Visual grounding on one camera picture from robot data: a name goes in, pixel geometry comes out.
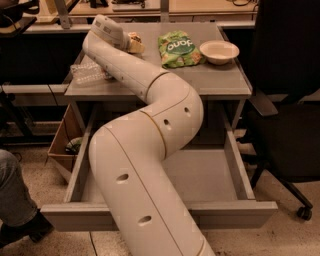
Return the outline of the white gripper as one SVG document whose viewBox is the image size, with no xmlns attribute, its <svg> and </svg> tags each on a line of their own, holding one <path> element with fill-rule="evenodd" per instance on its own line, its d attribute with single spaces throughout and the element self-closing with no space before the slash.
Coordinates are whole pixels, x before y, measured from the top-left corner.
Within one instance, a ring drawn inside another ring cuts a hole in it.
<svg viewBox="0 0 320 256">
<path fill-rule="evenodd" d="M 130 37 L 123 28 L 107 16 L 97 15 L 91 25 L 91 31 L 117 49 L 128 49 L 128 52 L 133 54 L 143 53 L 145 50 L 142 43 L 135 40 L 130 42 Z"/>
</svg>

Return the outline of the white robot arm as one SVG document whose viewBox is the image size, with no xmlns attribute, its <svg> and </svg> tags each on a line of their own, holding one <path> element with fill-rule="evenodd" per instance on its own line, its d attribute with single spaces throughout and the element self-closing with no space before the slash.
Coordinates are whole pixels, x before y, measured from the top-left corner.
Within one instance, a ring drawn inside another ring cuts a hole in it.
<svg viewBox="0 0 320 256">
<path fill-rule="evenodd" d="M 96 184 L 133 256 L 215 256 L 162 166 L 199 131 L 202 101 L 178 75 L 131 55 L 129 42 L 104 15 L 83 42 L 85 54 L 145 104 L 94 133 Z"/>
</svg>

